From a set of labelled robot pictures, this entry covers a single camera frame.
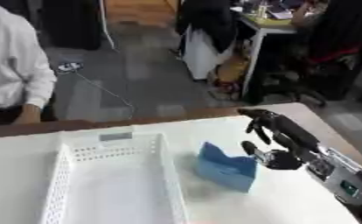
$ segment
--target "sleeve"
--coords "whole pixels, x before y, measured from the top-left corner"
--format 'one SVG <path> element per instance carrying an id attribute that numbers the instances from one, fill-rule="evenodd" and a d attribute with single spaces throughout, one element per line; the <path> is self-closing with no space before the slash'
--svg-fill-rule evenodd
<path id="1" fill-rule="evenodd" d="M 24 81 L 25 103 L 42 109 L 51 98 L 57 79 L 39 45 L 36 31 L 29 22 L 19 19 L 10 31 L 10 60 Z"/>

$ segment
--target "black bag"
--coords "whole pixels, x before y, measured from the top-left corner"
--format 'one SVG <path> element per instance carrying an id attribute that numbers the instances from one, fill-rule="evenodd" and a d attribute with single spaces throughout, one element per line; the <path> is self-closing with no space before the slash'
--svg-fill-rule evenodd
<path id="1" fill-rule="evenodd" d="M 44 0 L 42 19 L 57 47 L 97 50 L 101 46 L 99 5 L 95 0 Z"/>

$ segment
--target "white shirt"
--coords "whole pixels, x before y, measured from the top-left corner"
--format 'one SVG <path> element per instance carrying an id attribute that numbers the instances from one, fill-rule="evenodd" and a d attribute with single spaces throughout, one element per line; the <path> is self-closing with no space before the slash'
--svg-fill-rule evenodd
<path id="1" fill-rule="evenodd" d="M 0 108 L 22 103 L 43 108 L 55 82 L 34 28 L 0 6 Z"/>

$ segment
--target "wooden floor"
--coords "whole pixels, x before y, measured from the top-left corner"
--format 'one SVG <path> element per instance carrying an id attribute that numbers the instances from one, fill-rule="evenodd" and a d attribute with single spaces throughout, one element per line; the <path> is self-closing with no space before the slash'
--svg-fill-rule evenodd
<path id="1" fill-rule="evenodd" d="M 107 0 L 108 21 L 166 27 L 176 13 L 168 0 Z"/>

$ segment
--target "bottle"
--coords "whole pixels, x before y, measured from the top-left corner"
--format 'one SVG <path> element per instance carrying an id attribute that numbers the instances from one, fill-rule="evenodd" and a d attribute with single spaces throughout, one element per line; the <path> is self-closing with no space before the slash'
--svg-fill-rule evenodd
<path id="1" fill-rule="evenodd" d="M 259 5 L 259 10 L 257 11 L 257 19 L 267 18 L 267 7 L 268 3 L 266 0 L 262 0 Z"/>

